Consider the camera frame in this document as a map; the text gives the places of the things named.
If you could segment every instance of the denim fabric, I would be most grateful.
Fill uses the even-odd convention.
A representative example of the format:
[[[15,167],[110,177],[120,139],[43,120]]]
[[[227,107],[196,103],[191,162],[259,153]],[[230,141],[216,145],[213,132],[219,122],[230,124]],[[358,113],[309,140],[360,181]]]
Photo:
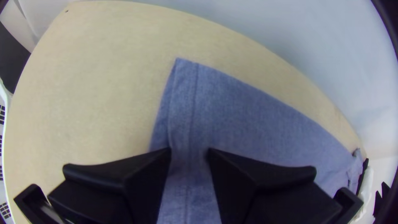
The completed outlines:
[[[355,192],[362,156],[354,156],[313,120],[220,71],[177,59],[166,84],[150,150],[169,146],[172,162],[158,224],[221,224],[209,147],[281,166],[315,166],[330,196]]]

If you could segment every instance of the white wall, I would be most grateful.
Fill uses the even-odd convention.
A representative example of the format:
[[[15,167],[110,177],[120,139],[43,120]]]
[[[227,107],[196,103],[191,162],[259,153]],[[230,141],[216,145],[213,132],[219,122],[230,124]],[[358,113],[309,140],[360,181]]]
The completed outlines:
[[[369,160],[369,166],[374,170],[373,177],[373,185],[372,185],[372,196],[370,199],[370,203],[366,207],[365,216],[356,222],[355,224],[371,224],[374,221],[373,218],[373,208],[374,208],[374,198],[376,191],[379,191],[381,194],[381,183],[384,181],[388,186],[391,187],[391,184],[394,180],[395,172],[398,167],[398,156]]]
[[[1,12],[0,22],[22,46],[33,51],[38,38],[13,0],[9,0]]]
[[[18,0],[41,36],[71,0]],[[398,155],[398,63],[370,0],[137,0],[189,12],[265,45],[343,112],[370,158]]]

